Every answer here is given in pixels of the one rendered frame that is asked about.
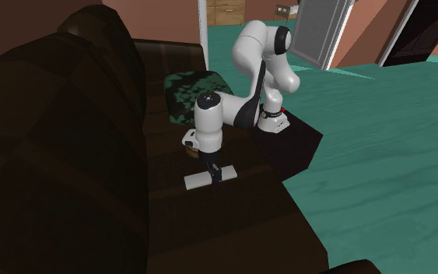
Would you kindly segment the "grey open door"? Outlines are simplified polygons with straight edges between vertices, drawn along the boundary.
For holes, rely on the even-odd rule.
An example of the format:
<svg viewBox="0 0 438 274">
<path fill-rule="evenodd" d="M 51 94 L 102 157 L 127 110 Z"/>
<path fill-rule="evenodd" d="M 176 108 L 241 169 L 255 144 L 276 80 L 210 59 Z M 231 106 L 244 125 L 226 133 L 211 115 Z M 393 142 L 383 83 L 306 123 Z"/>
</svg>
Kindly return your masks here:
<svg viewBox="0 0 438 274">
<path fill-rule="evenodd" d="M 301 0 L 289 52 L 328 70 L 355 1 Z"/>
</svg>

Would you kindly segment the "black robot stand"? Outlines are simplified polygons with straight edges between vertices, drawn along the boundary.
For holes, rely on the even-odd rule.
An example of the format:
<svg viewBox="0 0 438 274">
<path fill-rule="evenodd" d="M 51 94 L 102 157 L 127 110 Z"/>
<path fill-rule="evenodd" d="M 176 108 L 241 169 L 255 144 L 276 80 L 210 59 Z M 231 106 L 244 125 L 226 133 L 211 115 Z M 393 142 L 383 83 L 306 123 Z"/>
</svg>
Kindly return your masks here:
<svg viewBox="0 0 438 274">
<path fill-rule="evenodd" d="M 285 110 L 290 126 L 280 133 L 263 132 L 259 127 L 248 129 L 265 159 L 281 181 L 306 170 L 314 158 L 323 135 L 294 114 Z"/>
</svg>

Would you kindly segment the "dark doorway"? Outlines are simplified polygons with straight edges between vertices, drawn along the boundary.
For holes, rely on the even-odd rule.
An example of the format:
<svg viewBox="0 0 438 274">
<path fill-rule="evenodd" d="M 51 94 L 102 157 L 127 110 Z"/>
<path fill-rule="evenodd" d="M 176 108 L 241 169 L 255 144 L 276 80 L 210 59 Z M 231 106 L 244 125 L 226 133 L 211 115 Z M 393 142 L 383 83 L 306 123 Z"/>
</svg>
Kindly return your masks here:
<svg viewBox="0 0 438 274">
<path fill-rule="evenodd" d="M 438 0 L 412 0 L 378 65 L 426 61 L 437 44 Z"/>
</svg>

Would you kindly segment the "wooden chest of drawers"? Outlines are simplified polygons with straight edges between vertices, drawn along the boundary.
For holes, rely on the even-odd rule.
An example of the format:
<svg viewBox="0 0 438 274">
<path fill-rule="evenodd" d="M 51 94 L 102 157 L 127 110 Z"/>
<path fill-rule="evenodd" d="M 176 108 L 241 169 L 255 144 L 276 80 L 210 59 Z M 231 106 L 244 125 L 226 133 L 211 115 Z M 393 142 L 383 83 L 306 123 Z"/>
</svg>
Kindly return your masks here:
<svg viewBox="0 0 438 274">
<path fill-rule="evenodd" d="M 245 0 L 206 0 L 207 25 L 244 24 Z"/>
</svg>

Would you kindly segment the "dark brown sofa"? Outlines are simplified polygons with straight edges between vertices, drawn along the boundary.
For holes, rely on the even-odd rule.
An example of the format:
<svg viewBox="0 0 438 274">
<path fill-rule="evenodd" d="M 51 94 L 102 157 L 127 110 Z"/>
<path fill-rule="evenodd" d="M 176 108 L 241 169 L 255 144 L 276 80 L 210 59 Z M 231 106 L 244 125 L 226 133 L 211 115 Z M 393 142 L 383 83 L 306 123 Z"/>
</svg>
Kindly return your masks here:
<svg viewBox="0 0 438 274">
<path fill-rule="evenodd" d="M 337 267 L 266 158 L 226 126 L 237 178 L 201 170 L 165 112 L 163 80 L 201 71 L 197 44 L 133 39 L 89 5 L 0 55 L 0 274 L 380 274 Z"/>
</svg>

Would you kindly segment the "wooden chair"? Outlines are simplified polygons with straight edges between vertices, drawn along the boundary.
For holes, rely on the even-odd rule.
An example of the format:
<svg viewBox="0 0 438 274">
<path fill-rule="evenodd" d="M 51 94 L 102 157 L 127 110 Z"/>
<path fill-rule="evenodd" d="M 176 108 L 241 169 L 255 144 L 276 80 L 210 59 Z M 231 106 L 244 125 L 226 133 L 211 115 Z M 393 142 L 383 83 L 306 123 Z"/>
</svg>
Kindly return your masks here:
<svg viewBox="0 0 438 274">
<path fill-rule="evenodd" d="M 291 9 L 290 5 L 276 4 L 273 20 L 276 20 L 276 18 L 279 16 L 285 18 L 286 21 L 289 21 L 290 9 Z"/>
</svg>

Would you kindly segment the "green patterned cushion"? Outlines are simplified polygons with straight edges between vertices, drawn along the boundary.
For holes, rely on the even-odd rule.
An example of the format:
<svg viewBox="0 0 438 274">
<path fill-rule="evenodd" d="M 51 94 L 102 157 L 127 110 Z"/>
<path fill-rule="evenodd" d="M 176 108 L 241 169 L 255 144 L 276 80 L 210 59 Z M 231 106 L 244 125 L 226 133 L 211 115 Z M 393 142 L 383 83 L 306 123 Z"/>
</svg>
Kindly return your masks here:
<svg viewBox="0 0 438 274">
<path fill-rule="evenodd" d="M 225 80 L 213 71 L 189 71 L 168 75 L 163 82 L 169 120 L 172 124 L 194 123 L 194 104 L 198 95 L 219 91 L 233 95 Z"/>
</svg>

